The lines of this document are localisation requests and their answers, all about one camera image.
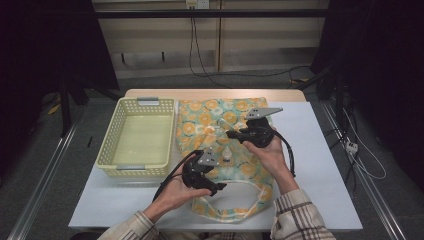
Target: floral fabric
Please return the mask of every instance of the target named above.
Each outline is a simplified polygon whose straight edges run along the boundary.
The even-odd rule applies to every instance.
[[[259,159],[225,133],[245,128],[244,117],[254,107],[267,107],[265,98],[179,101],[176,141],[182,156],[212,147],[219,166],[206,175],[208,179],[216,183],[247,183],[259,193],[250,208],[217,209],[206,198],[196,198],[192,210],[201,216],[223,223],[238,222],[265,208],[272,198],[273,179]],[[226,147],[231,151],[230,159],[222,156]]]

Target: gray floor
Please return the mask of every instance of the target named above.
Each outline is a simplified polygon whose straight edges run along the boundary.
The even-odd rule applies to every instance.
[[[117,64],[121,63],[114,61],[114,64],[117,67]],[[121,67],[121,71],[129,71],[128,69],[122,70],[125,68],[124,65]],[[187,71],[186,65],[183,65],[180,70]],[[139,70],[138,74],[145,73],[145,71],[150,70],[142,69]],[[232,88],[278,89],[289,87],[289,74],[278,74],[280,72],[283,72],[283,70],[242,72],[242,74],[250,75],[277,74],[269,77],[215,75],[211,78],[215,82]],[[169,76],[169,73],[158,75],[154,75],[153,71],[150,71],[150,73],[152,75],[147,78],[120,79],[121,93],[129,88],[222,88],[208,78],[196,77],[192,74],[181,75],[178,71],[175,72],[176,75],[171,76]],[[298,69],[294,70],[291,75],[293,79],[309,78],[311,73],[307,69]],[[326,133],[333,127],[330,125],[322,108],[322,102],[317,99],[314,90],[311,87],[304,93],[307,100],[312,104],[323,133]],[[69,229],[67,225],[95,161],[115,107],[115,102],[104,98],[95,91],[88,90],[88,92],[91,99],[87,106],[73,106],[74,119],[77,113],[82,113],[81,120],[62,162],[58,166],[53,181],[48,186],[47,194],[42,199],[42,204],[33,219],[32,226],[26,233],[27,239],[70,239],[76,233],[75,230]],[[48,115],[48,110],[49,108],[46,108],[41,113],[35,131],[28,143],[25,144],[25,151],[21,153],[19,161],[13,168],[14,170],[3,179],[3,186],[0,189],[0,239],[7,239],[15,226],[58,144],[61,133],[60,111]],[[391,151],[379,144],[376,139],[377,136],[361,115],[360,109],[355,110],[355,116],[361,140],[381,160],[387,171],[385,179],[375,180],[378,189],[399,221],[407,239],[421,239],[424,235],[424,228],[422,227],[424,226],[424,194],[399,169]],[[328,134],[326,139],[329,146],[337,141],[334,133]],[[381,167],[376,164],[375,159],[364,150],[362,145],[359,147],[360,157],[368,171],[380,176],[382,174]],[[331,149],[341,175],[346,176],[349,162],[343,148],[340,144],[336,144]],[[354,178],[352,176],[347,182],[347,189],[351,192],[352,201],[364,229],[349,233],[335,233],[337,238],[390,239],[378,212],[358,177],[356,189],[354,190]]]

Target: basket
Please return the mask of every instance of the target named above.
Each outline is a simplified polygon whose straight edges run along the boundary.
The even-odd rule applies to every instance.
[[[121,98],[96,166],[110,177],[167,176],[174,115],[174,99]]]

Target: white table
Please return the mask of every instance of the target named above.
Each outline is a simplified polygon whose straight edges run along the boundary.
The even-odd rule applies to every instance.
[[[285,136],[295,157],[296,181],[318,207],[326,226],[331,231],[362,229],[361,222],[344,186],[342,177],[328,149],[315,114],[307,102],[270,102],[270,107],[284,111],[272,115],[273,125]],[[181,159],[174,151],[173,161]],[[75,209],[69,227],[75,229],[107,228],[143,210],[152,201],[158,183],[124,182],[108,177],[93,167],[84,192]],[[226,204],[238,204],[237,196],[245,192],[225,191],[231,198]],[[269,231],[274,207],[239,224],[221,224],[194,214],[189,204],[169,212],[156,226],[161,231]]]

